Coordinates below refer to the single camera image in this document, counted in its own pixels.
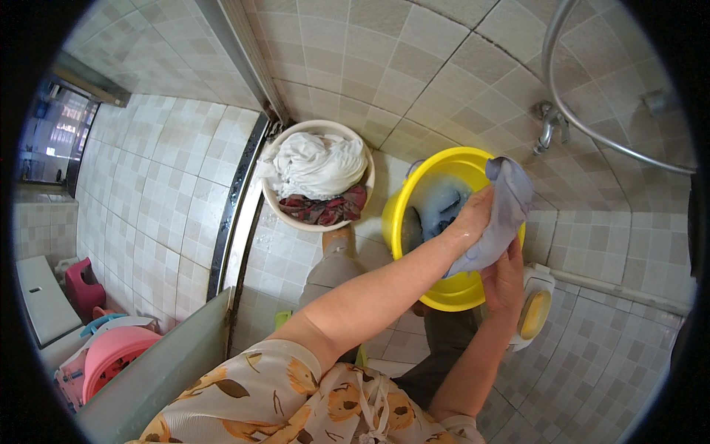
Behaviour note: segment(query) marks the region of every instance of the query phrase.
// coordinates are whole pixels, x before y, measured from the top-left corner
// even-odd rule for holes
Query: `woman's hand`
[[[523,252],[520,239],[510,243],[508,249],[493,265],[480,272],[486,295],[486,305],[491,314],[505,314],[517,322],[523,310]]]
[[[442,233],[452,238],[459,256],[481,238],[491,220],[492,206],[493,187],[488,185],[469,197],[456,219]]]

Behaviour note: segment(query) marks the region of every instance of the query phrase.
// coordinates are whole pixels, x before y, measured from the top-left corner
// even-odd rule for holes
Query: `green stool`
[[[273,316],[274,331],[281,328],[282,325],[286,324],[286,321],[291,318],[293,311],[284,310],[278,311]],[[365,367],[367,365],[367,355],[365,354],[365,347],[362,345],[357,350],[357,359],[355,359],[355,365],[359,367]]]

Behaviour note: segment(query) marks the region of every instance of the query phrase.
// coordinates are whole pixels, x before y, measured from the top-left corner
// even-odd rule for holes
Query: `woman's right hand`
[[[515,236],[501,257],[494,264],[481,270],[480,274],[488,311],[492,315],[499,313],[509,315],[517,322],[525,303],[523,252],[520,249],[518,236]]]

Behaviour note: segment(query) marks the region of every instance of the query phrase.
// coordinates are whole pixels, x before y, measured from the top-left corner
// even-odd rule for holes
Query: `yellow plastic basin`
[[[417,182],[431,173],[454,175],[478,191],[488,185],[486,162],[493,156],[478,148],[459,146],[441,151],[428,158],[402,182],[402,189],[390,196],[382,211],[382,235],[397,260],[402,257],[402,220],[409,197]],[[518,231],[522,244],[525,224]],[[458,273],[440,279],[420,300],[441,311],[462,311],[477,307],[486,301],[481,276],[476,273]]]

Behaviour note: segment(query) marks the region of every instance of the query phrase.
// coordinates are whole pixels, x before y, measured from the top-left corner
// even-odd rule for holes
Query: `floral blouse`
[[[338,363],[320,374],[303,346],[262,341],[188,387],[131,443],[484,442],[473,418],[438,423],[375,370]]]

